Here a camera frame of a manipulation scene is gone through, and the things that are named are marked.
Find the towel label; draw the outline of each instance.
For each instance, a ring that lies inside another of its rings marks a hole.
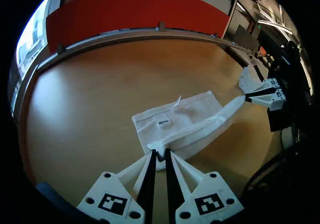
[[[163,128],[165,126],[168,126],[171,123],[170,119],[168,118],[168,116],[165,113],[161,113],[161,114],[154,116],[154,119],[156,120],[159,128]]]

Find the screw hole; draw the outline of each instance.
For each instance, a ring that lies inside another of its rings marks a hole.
[[[188,219],[191,217],[191,213],[190,212],[182,212],[180,213],[180,218],[182,219]]]
[[[229,199],[227,199],[226,203],[227,203],[228,205],[234,204],[234,199],[229,198]]]
[[[132,211],[129,213],[129,216],[132,218],[132,219],[139,219],[141,217],[141,214],[138,213],[138,212],[135,212],[135,211]]]
[[[103,222],[103,223],[110,224],[110,222],[109,222],[109,221],[107,221],[106,219],[100,219],[99,221],[100,221],[100,222]]]
[[[94,204],[94,200],[93,200],[93,198],[91,198],[91,197],[87,197],[87,198],[86,198],[86,202],[87,202],[88,204]]]

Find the window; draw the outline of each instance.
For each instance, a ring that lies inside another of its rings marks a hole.
[[[47,45],[45,37],[45,9],[48,0],[44,0],[31,16],[17,45],[16,59],[21,79],[40,51]]]

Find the ceiling light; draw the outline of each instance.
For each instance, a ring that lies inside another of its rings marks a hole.
[[[258,23],[270,25],[270,26],[276,27],[278,29],[281,29],[281,30],[283,30],[283,31],[285,31],[285,32],[287,32],[289,34],[292,34],[292,31],[289,28],[287,28],[286,26],[277,24],[275,22],[270,22],[270,21],[265,21],[265,20],[258,20]]]
[[[244,7],[243,7],[239,2],[237,2],[237,5],[239,6],[239,8],[242,9],[242,11],[246,11],[246,10],[244,9]]]

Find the towel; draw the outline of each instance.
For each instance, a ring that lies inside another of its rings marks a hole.
[[[182,159],[200,152],[231,124],[231,117],[243,105],[237,97],[222,107],[211,91],[149,109],[132,117],[145,153],[156,149],[164,156],[170,148]],[[165,168],[157,160],[156,169]]]

